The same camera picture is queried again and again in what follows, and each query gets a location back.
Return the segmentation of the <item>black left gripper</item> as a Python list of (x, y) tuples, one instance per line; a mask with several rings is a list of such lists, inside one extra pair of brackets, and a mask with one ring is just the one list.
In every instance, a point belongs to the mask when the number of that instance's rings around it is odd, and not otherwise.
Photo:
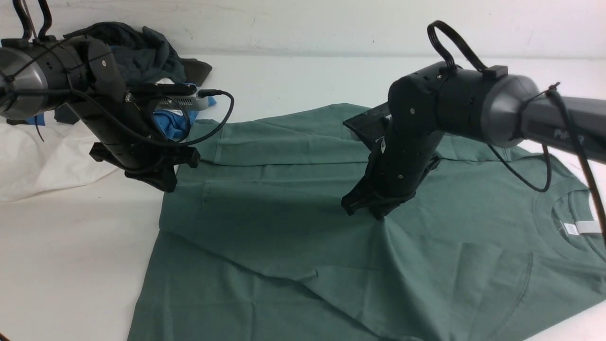
[(142, 95), (132, 102), (117, 103), (104, 96), (78, 102), (78, 117), (99, 140), (91, 157), (124, 171), (128, 179), (149, 184), (162, 192), (175, 190), (175, 166), (195, 168), (199, 153), (165, 136), (154, 121), (160, 95)]

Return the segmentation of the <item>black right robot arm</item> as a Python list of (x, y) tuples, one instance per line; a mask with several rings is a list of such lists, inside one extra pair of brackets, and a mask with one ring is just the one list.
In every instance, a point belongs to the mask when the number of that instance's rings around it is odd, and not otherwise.
[(368, 208), (381, 219), (412, 199), (437, 167), (445, 134), (509, 148), (530, 140), (605, 162), (605, 102), (541, 93), (502, 65), (487, 71), (445, 62), (396, 80), (386, 103), (344, 121), (371, 153), (364, 176), (342, 198), (348, 215)]

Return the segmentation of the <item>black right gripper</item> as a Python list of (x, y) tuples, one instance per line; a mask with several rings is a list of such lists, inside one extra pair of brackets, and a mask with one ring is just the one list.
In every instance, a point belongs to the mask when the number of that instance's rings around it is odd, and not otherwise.
[(392, 118), (383, 138), (373, 146), (365, 174), (340, 201), (348, 216), (368, 207), (377, 220), (407, 202), (431, 169), (444, 132)]

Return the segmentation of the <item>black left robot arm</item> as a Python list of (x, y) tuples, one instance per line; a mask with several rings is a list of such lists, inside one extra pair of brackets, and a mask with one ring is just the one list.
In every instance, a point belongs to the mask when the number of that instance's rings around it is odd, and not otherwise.
[(110, 47), (92, 37), (1, 43), (2, 118), (21, 121), (67, 106), (97, 138), (93, 160), (162, 192), (175, 190), (176, 166), (196, 168), (200, 155), (167, 138), (153, 113), (161, 99), (175, 103), (195, 93), (194, 84), (128, 86)]

